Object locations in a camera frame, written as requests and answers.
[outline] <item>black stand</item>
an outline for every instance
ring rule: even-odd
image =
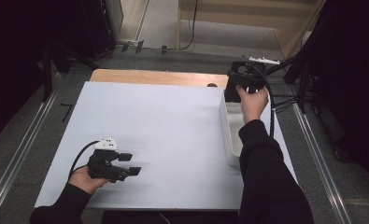
[[[330,1],[327,1],[326,4],[324,5],[322,11],[320,12],[320,16],[315,25],[314,31],[307,39],[301,50],[288,60],[282,62],[281,64],[275,65],[267,69],[266,71],[266,75],[271,75],[276,71],[291,65],[289,71],[284,76],[284,81],[287,84],[293,84],[298,77],[301,79],[300,89],[297,94],[298,96],[297,103],[303,114],[305,113],[304,109],[305,92],[310,73],[309,62],[312,61],[313,53],[318,50],[317,45],[319,36],[323,34],[328,19],[330,19],[335,12],[334,8],[336,7],[336,5],[330,3],[331,3]]]
[[[50,97],[52,93],[52,73],[50,60],[53,60],[59,72],[68,73],[70,70],[70,63],[65,58],[64,55],[70,55],[85,65],[89,66],[92,70],[99,68],[98,65],[92,63],[84,56],[78,54],[73,49],[68,46],[56,43],[53,41],[48,41],[43,48],[43,74],[44,74],[44,96],[42,101],[45,102]]]

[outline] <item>white table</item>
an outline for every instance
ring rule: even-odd
[[[35,206],[56,201],[74,158],[85,145],[114,136],[119,152],[134,156],[113,164],[142,170],[139,176],[98,189],[88,208],[239,209],[243,181],[225,157],[219,112],[222,95],[223,88],[87,82]],[[277,120],[276,140],[293,173]],[[78,166],[91,155],[87,150]]]

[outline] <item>metal frame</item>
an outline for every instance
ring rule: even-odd
[[[290,87],[288,87],[288,91],[290,94],[295,94],[295,90]],[[312,155],[313,161],[315,162],[316,168],[318,169],[321,182],[323,183],[323,186],[326,190],[327,196],[332,205],[338,223],[351,224],[352,221],[345,206],[344,200],[341,197],[341,194],[334,182],[329,167],[321,154],[318,141],[316,140],[315,135],[312,132],[306,114],[302,113],[298,104],[294,104],[293,109],[300,123],[301,129],[303,130],[305,140],[309,146],[310,154]]]
[[[18,148],[14,156],[12,157],[7,169],[4,171],[3,175],[0,178],[0,207],[3,203],[4,199],[7,197],[10,187],[12,186],[15,177],[17,176],[21,166],[23,165],[28,152],[41,128],[45,117],[50,112],[50,108],[53,105],[53,102],[56,98],[56,93],[58,91],[58,87],[62,82],[62,75],[60,73],[56,74],[55,77],[55,89],[52,91],[50,97],[46,100],[46,102],[42,103],[39,107],[35,118],[27,129],[26,134],[21,140]]]

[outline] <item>person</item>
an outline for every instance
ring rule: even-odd
[[[268,136],[260,120],[261,113],[268,103],[268,90],[263,88],[249,94],[240,86],[236,89],[241,97],[245,121],[245,125],[239,131],[239,137],[243,142],[239,161],[244,189],[239,215],[237,219],[231,218],[231,220],[234,219],[239,224],[314,223],[309,203],[286,167],[278,142]],[[88,171],[87,166],[77,169],[56,203],[52,206],[36,208],[30,217],[30,222],[32,224],[82,223],[80,216],[89,199],[98,188],[108,182],[103,178],[90,178]],[[168,220],[169,218],[164,216],[163,218],[165,220],[162,222],[155,222],[175,223]],[[192,221],[187,223],[205,223],[196,222],[194,218],[196,217],[192,217]],[[152,218],[147,216],[143,220],[145,220],[144,223],[153,223]],[[115,219],[108,223],[120,223],[120,221],[122,219]]]

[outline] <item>cable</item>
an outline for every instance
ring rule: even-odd
[[[93,142],[91,142],[91,143],[89,143],[88,145],[86,145],[80,152],[79,152],[79,154],[77,155],[77,157],[76,157],[76,159],[74,160],[74,162],[73,162],[73,165],[71,166],[71,169],[70,169],[70,172],[68,173],[68,178],[67,178],[67,181],[70,179],[70,176],[74,173],[74,168],[76,167],[76,163],[77,163],[77,161],[79,160],[79,157],[81,157],[81,155],[82,155],[82,153],[88,148],[88,147],[90,147],[91,145],[93,145],[93,144],[96,144],[96,143],[98,143],[99,141],[93,141]]]
[[[283,101],[283,102],[279,102],[279,103],[275,103],[275,107],[279,106],[279,105],[284,105],[286,103],[289,103],[289,102],[294,102],[296,103],[298,100],[298,98],[291,98],[290,100],[287,100],[287,101]]]
[[[293,104],[295,104],[296,102],[291,102],[290,104],[288,104],[288,105],[285,105],[285,106],[282,106],[281,108],[278,108],[277,110],[276,110],[276,112],[277,112],[277,114],[278,113],[281,113],[281,112],[283,112],[283,111],[285,111],[287,108],[289,108],[291,105],[293,105]]]
[[[191,16],[190,11],[188,10],[188,18]],[[192,28],[191,28],[191,20],[188,19],[188,29],[190,30],[191,33],[193,33]],[[195,49],[195,43],[192,42],[192,49],[190,49],[189,51],[192,51],[193,49]]]
[[[265,83],[265,87],[269,92],[269,98],[271,100],[271,122],[269,126],[269,136],[273,138],[274,132],[275,132],[275,101],[274,101],[274,97],[272,94],[271,85],[269,85],[269,82],[266,79],[266,66],[265,66],[265,69],[263,70],[264,71],[263,73],[257,67],[253,66],[253,68],[261,74],[261,77],[263,78],[263,82]]]
[[[193,39],[195,38],[195,21],[196,21],[196,12],[198,11],[198,0],[195,2],[195,10],[193,11],[193,19],[192,19],[192,37],[190,43],[181,49],[178,50],[186,50],[193,42]]]
[[[169,220],[164,215],[162,215],[162,213],[160,212],[157,213],[167,222],[167,224],[170,224]]]
[[[294,98],[297,95],[292,95],[292,94],[273,94],[274,97],[291,97]]]
[[[92,62],[94,63],[94,62],[97,62],[97,61],[99,61],[99,60],[103,59],[104,57],[106,57],[106,55],[108,55],[108,54],[109,54],[109,53],[111,53],[111,52],[114,52],[114,51],[115,51],[115,50],[117,50],[117,49],[123,49],[123,44],[116,44],[116,47],[117,47],[117,48],[110,49],[110,50],[107,50],[107,51],[105,51],[105,52],[103,52],[103,53],[98,54],[97,56],[99,56],[99,58],[96,58],[96,59],[95,59],[95,60],[93,60]]]

